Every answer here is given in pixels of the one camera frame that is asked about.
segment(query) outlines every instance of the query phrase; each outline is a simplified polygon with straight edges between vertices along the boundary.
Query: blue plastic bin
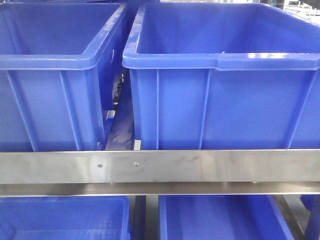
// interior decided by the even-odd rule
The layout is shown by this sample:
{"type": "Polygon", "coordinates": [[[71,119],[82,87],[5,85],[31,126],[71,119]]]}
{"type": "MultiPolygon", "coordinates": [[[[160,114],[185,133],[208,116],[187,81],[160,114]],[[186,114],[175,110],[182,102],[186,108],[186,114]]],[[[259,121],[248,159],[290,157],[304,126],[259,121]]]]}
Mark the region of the blue plastic bin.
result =
{"type": "Polygon", "coordinates": [[[304,207],[306,209],[308,209],[309,211],[311,211],[314,206],[314,203],[316,201],[317,196],[318,195],[316,195],[316,194],[301,195],[300,199],[301,199],[301,202],[303,203],[304,207]]]}
{"type": "Polygon", "coordinates": [[[0,151],[103,145],[124,17],[121,4],[0,4],[0,151]]]}
{"type": "Polygon", "coordinates": [[[160,196],[160,240],[293,240],[272,196],[160,196]]]}
{"type": "Polygon", "coordinates": [[[305,230],[304,240],[320,239],[320,195],[313,202],[312,212],[305,230]]]}
{"type": "Polygon", "coordinates": [[[130,240],[127,197],[0,198],[2,240],[130,240]]]}
{"type": "Polygon", "coordinates": [[[146,4],[123,52],[136,136],[145,150],[319,148],[319,58],[320,26],[269,5],[146,4]]]}

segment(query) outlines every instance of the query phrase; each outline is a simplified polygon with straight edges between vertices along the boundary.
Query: bin wall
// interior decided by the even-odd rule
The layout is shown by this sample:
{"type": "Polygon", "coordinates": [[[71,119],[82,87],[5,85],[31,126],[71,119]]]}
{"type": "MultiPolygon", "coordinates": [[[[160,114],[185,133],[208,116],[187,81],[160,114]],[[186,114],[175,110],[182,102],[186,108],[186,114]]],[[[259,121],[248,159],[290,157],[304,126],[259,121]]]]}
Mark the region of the bin wall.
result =
{"type": "Polygon", "coordinates": [[[131,69],[143,149],[320,147],[310,70],[131,69]]]}

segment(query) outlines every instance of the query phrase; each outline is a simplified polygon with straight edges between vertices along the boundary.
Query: bin rim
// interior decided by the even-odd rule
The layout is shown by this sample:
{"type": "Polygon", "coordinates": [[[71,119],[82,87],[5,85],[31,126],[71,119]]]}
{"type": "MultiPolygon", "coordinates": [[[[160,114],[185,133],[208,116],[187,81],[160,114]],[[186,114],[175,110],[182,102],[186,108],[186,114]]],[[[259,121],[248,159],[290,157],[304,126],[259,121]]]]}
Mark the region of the bin rim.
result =
{"type": "MultiPolygon", "coordinates": [[[[3,5],[106,5],[105,3],[25,3],[8,2],[3,5]]],[[[116,28],[126,13],[126,4],[108,3],[118,8],[104,23],[81,54],[0,54],[0,70],[89,70],[94,68],[107,48],[116,28]]]]}
{"type": "MultiPolygon", "coordinates": [[[[140,34],[144,24],[147,5],[190,4],[190,3],[146,3],[140,6],[128,41],[123,51],[122,65],[128,69],[215,69],[218,71],[257,71],[257,70],[318,70],[320,53],[290,52],[249,52],[249,53],[138,53],[140,34]]],[[[248,3],[192,3],[194,5],[247,5],[248,3]]],[[[264,3],[249,3],[259,8],[270,8],[282,14],[320,25],[308,19],[284,12],[264,3]]]]}

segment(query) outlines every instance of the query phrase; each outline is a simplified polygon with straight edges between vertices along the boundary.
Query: stainless steel shelf rail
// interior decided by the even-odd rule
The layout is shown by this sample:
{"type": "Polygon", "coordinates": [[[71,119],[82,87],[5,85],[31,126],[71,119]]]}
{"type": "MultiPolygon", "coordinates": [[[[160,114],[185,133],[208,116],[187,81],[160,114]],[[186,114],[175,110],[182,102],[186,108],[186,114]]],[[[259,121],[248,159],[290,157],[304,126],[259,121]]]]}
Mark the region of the stainless steel shelf rail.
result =
{"type": "Polygon", "coordinates": [[[320,149],[0,153],[0,196],[319,194],[320,149]]]}

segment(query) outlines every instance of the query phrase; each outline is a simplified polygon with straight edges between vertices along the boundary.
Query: metal rack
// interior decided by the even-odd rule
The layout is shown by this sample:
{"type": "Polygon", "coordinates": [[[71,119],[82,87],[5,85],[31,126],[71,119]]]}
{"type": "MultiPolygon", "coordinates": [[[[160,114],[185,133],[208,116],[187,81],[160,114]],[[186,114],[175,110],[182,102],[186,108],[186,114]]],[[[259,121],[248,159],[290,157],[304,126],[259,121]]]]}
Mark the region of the metal rack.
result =
{"type": "Polygon", "coordinates": [[[320,149],[133,151],[131,101],[124,87],[107,151],[0,153],[0,196],[272,194],[303,239],[281,195],[320,194],[320,149]]]}

